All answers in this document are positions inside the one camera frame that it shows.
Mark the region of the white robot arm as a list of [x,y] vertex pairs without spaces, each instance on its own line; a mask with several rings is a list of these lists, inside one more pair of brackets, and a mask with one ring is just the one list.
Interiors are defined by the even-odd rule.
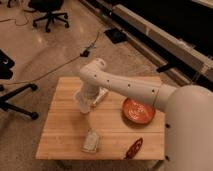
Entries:
[[82,67],[81,93],[104,87],[165,114],[165,171],[213,171],[213,92],[198,85],[174,87],[113,75],[97,58]]

